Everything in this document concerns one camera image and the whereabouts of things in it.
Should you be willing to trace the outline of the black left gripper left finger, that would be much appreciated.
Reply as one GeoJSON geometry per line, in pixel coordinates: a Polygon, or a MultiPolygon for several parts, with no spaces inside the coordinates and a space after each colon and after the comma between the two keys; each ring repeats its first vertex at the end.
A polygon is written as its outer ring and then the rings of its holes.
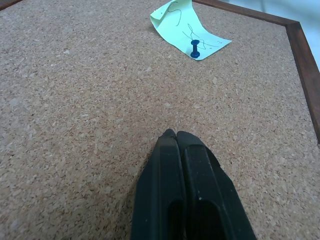
{"type": "Polygon", "coordinates": [[[186,190],[177,136],[157,140],[136,184],[130,240],[183,240],[186,190]]]}

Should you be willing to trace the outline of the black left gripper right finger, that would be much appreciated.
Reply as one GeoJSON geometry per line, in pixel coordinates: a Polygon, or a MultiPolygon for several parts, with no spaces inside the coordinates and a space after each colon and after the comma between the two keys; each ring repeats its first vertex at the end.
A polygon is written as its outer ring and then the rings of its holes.
{"type": "Polygon", "coordinates": [[[187,240],[257,240],[235,186],[195,135],[176,135],[186,190],[187,240]]]}

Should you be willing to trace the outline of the green paper note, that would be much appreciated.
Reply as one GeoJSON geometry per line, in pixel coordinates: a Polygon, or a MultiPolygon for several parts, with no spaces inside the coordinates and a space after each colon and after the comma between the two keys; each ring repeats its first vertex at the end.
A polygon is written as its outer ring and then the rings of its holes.
{"type": "Polygon", "coordinates": [[[232,41],[209,33],[201,24],[192,0],[171,0],[150,14],[150,20],[159,35],[169,44],[191,57],[192,40],[199,40],[200,53],[196,61],[204,60],[232,41]]]}

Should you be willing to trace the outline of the blue pushpin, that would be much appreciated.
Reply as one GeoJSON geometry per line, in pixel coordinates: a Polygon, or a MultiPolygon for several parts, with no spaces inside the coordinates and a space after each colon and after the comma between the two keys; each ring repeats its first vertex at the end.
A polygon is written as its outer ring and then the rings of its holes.
{"type": "Polygon", "coordinates": [[[191,45],[192,45],[192,52],[190,53],[190,56],[194,59],[197,59],[200,56],[200,53],[198,51],[198,44],[200,43],[200,41],[198,39],[193,39],[191,41],[191,45]]]}

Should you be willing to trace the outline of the cork board with wooden frame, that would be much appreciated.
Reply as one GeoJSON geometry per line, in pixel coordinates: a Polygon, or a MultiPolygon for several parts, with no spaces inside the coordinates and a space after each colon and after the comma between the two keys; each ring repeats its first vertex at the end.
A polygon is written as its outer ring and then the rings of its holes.
{"type": "Polygon", "coordinates": [[[22,0],[0,11],[0,240],[129,240],[167,129],[198,136],[260,240],[320,240],[320,145],[284,26],[194,3],[231,42],[196,61],[166,0],[22,0]]]}

